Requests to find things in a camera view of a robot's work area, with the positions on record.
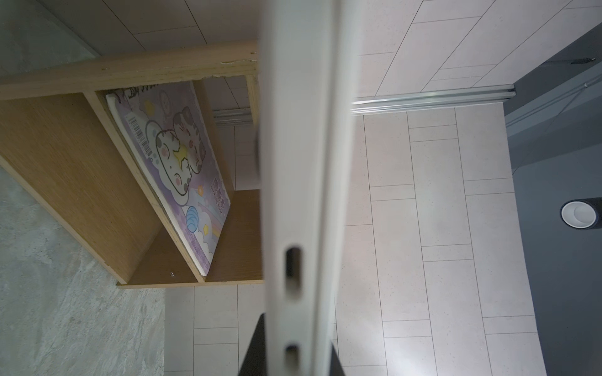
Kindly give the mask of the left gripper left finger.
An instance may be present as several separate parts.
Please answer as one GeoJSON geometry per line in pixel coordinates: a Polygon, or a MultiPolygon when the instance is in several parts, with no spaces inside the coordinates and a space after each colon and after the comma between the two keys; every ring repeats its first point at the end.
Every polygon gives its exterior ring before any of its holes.
{"type": "Polygon", "coordinates": [[[249,348],[244,357],[239,376],[266,376],[267,355],[265,336],[265,314],[262,313],[256,323],[249,348]]]}

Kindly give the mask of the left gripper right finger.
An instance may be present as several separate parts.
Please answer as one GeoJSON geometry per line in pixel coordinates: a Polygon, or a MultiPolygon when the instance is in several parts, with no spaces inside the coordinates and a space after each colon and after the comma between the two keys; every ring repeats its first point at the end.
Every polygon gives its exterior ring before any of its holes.
{"type": "Polygon", "coordinates": [[[340,359],[337,355],[337,351],[334,345],[331,347],[331,360],[330,360],[330,376],[345,376],[344,369],[340,363],[340,359]]]}

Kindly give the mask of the silver laptop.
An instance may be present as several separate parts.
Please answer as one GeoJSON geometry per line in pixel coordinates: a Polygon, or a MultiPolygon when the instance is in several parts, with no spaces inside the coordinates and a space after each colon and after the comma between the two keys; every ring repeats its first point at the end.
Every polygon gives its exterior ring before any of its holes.
{"type": "Polygon", "coordinates": [[[266,373],[326,375],[362,43],[360,1],[268,1],[259,40],[266,373]]]}

